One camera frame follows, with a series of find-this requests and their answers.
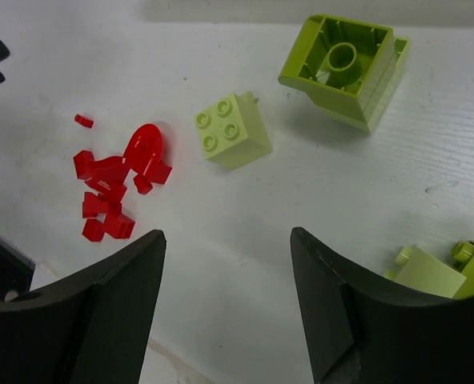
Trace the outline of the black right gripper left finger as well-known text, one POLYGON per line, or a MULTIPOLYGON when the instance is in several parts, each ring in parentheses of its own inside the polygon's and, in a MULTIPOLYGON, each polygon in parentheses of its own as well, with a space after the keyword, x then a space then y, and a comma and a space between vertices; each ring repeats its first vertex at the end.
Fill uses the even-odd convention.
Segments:
POLYGON ((167 241, 152 230, 65 278, 0 301, 0 383, 136 383, 167 241))

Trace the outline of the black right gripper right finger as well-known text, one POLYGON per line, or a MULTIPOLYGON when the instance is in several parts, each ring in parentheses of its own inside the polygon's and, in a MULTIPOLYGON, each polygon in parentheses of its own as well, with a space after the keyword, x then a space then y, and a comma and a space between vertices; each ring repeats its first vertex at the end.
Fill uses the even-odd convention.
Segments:
POLYGON ((474 383, 474 296, 402 286, 301 227, 290 244, 314 382, 474 383))

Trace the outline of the small red lego brick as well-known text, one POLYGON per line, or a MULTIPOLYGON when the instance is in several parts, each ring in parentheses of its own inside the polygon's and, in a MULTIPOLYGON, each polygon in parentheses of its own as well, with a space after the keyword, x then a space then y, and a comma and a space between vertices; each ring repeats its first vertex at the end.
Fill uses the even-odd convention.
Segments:
POLYGON ((143 172, 134 177, 134 184, 140 194, 148 194, 154 184, 165 185, 172 171, 163 160, 151 163, 143 172))

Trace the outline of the red round lego piece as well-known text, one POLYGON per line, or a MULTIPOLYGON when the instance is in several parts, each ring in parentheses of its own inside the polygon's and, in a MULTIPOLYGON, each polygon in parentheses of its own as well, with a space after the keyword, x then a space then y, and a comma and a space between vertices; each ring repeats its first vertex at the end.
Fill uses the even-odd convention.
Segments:
POLYGON ((123 183, 133 170, 141 182, 164 185, 172 171, 163 160, 164 151, 165 142, 160 129, 151 123, 144 124, 131 136, 122 156, 88 160, 86 181, 123 183))

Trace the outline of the pale green square lego brick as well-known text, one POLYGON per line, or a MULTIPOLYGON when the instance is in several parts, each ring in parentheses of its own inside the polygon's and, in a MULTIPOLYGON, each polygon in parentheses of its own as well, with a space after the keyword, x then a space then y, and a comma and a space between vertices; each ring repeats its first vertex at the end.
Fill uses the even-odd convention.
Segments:
POLYGON ((229 170, 272 152, 257 99, 231 93, 195 115, 204 158, 229 170))

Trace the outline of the large lime green lego brick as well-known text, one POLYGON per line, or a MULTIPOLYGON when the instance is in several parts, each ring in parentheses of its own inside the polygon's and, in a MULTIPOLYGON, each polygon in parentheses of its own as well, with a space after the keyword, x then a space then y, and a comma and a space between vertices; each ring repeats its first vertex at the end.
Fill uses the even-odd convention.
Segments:
POLYGON ((278 80, 305 93, 329 118, 371 133, 410 49, 410 40, 391 27, 315 14, 304 22, 278 80))

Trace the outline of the pale green lego brick right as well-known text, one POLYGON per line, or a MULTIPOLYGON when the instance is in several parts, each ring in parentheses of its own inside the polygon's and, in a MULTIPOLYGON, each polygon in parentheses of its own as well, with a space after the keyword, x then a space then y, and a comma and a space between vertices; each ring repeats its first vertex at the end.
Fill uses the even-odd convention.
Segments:
POLYGON ((384 277, 427 294, 453 298, 466 281, 458 270, 418 246, 405 246, 384 277))

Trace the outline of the tiny red lego plate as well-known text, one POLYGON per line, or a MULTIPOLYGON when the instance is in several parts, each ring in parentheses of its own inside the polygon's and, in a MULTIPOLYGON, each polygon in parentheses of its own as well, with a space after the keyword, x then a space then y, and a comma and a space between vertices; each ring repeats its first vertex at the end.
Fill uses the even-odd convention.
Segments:
POLYGON ((80 126, 83 126, 88 129, 91 129, 94 126, 94 120, 82 114, 76 114, 74 116, 74 121, 80 126))

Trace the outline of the lime green lego brick right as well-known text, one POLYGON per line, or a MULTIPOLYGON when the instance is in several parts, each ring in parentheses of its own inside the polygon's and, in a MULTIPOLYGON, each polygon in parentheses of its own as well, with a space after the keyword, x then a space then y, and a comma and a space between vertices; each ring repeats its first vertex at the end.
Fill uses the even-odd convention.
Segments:
POLYGON ((454 267, 465 276, 465 281, 454 295, 455 299, 474 296, 474 242, 459 241, 454 245, 451 255, 454 267))

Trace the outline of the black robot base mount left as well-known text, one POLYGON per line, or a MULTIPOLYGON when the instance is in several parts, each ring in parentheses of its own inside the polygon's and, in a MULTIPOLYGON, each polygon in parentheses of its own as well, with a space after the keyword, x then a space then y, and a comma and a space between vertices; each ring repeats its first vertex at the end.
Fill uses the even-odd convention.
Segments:
POLYGON ((0 301, 28 292, 34 270, 34 261, 0 237, 0 301))

